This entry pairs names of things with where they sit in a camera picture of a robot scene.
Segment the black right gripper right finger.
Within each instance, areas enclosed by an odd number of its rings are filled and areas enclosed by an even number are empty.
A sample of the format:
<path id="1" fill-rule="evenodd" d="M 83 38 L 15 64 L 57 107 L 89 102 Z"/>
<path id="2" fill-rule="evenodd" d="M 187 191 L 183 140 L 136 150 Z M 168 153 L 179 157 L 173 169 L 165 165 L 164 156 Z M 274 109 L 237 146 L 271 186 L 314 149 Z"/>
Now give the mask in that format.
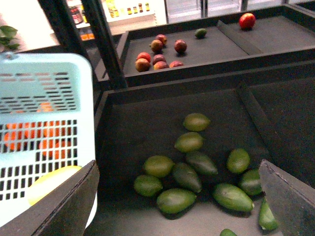
<path id="1" fill-rule="evenodd" d="M 263 159 L 258 169 L 261 187 L 284 236 L 315 234 L 315 190 Z"/>

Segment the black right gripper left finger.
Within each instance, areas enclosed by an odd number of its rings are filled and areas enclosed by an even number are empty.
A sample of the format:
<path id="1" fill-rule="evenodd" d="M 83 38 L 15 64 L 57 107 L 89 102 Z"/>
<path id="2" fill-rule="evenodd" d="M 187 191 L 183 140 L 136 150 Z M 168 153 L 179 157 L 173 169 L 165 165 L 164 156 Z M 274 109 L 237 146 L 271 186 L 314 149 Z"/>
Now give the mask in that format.
<path id="1" fill-rule="evenodd" d="M 82 236 L 97 209 L 99 170 L 92 160 L 0 228 L 2 236 Z"/>

